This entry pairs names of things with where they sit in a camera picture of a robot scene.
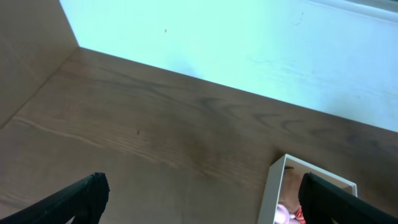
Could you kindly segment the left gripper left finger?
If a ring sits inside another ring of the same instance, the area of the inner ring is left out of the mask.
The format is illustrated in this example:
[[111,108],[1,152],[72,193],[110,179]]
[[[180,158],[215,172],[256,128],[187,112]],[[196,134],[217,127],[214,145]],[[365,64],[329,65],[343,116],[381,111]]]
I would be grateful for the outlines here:
[[95,172],[41,201],[1,219],[1,224],[100,222],[109,199],[106,175]]

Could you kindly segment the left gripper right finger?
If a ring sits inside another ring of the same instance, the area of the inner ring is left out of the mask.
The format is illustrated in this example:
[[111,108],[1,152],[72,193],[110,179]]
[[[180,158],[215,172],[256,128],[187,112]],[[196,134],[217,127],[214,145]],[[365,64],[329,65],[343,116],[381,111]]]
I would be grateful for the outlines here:
[[309,172],[298,199],[306,224],[397,224],[393,217]]

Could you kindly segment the orange patterned ball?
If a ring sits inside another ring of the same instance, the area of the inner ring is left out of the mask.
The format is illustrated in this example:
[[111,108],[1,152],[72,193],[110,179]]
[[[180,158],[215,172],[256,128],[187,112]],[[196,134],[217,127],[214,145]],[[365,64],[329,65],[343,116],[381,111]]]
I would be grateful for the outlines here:
[[295,212],[295,219],[300,223],[300,224],[306,224],[306,221],[304,219],[304,215],[302,212],[302,207],[300,207],[296,212]]

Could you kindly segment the brown plush toy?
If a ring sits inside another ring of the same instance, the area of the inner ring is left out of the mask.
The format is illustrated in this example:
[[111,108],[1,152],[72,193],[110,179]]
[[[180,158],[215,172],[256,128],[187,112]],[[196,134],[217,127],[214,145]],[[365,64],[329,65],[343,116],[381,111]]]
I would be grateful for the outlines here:
[[302,178],[303,174],[293,167],[284,169],[278,203],[290,213],[295,213],[300,208],[299,189]]

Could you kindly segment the pink white duck toy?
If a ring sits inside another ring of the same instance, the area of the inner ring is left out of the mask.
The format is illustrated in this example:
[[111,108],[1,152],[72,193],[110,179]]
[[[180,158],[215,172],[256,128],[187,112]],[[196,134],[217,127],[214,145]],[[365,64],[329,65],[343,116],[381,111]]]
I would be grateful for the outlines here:
[[278,204],[275,211],[274,224],[300,224],[300,222],[283,205]]

